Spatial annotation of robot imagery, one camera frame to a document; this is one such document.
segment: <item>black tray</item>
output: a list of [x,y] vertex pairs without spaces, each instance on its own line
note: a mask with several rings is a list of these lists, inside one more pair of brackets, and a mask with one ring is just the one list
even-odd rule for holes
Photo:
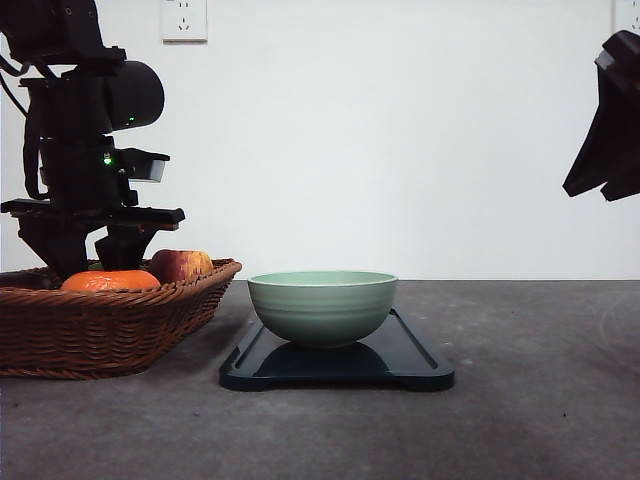
[[368,337],[326,350],[287,342],[256,321],[220,367],[220,385],[231,390],[332,383],[445,390],[453,386],[454,370],[432,345],[418,338],[395,308]]

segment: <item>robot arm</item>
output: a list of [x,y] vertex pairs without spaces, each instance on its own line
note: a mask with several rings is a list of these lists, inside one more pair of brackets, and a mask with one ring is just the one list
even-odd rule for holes
[[[102,43],[94,0],[3,0],[0,30],[11,57],[0,67],[21,76],[34,66],[29,90],[23,167],[32,200],[2,204],[20,222],[20,237],[63,279],[87,268],[86,236],[107,226],[96,243],[108,269],[138,268],[158,230],[175,230],[181,209],[135,208],[129,180],[159,181],[169,157],[117,149],[113,131],[149,125],[164,108],[155,72],[127,61],[125,51]],[[62,76],[51,65],[75,66]],[[38,190],[38,168],[48,191]]]
[[604,184],[612,201],[640,193],[640,36],[621,31],[603,47],[600,105],[563,186],[573,197]]

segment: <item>white wall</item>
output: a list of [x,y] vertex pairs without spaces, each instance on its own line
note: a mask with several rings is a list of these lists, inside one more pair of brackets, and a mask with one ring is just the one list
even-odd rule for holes
[[[157,0],[97,0],[105,43],[167,103],[120,146],[172,156],[142,203],[158,248],[402,278],[640,278],[640,197],[561,188],[597,106],[608,0],[216,0],[207,45],[163,45]],[[4,102],[3,199],[24,196]],[[2,219],[3,269],[39,263]]]

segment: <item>bowl rim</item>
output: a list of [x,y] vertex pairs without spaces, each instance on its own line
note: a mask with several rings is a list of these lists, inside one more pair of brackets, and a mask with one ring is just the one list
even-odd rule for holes
[[[290,274],[299,274],[299,273],[364,273],[364,274],[373,274],[373,275],[383,275],[387,278],[383,278],[381,280],[371,281],[371,282],[353,282],[353,283],[274,283],[269,281],[259,280],[260,277],[269,277],[271,275],[290,275]],[[306,287],[306,288],[326,288],[326,287],[357,287],[364,285],[382,285],[385,283],[393,283],[397,282],[398,277],[392,275],[390,273],[384,272],[372,272],[367,270],[292,270],[285,272],[271,272],[271,273],[262,273],[260,275],[255,275],[247,280],[249,284],[254,285],[269,285],[273,287]]]

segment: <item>orange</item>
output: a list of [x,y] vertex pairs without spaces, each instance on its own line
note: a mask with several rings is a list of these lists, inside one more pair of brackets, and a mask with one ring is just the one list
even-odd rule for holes
[[159,286],[158,279],[144,270],[86,271],[71,275],[60,290],[114,290]]

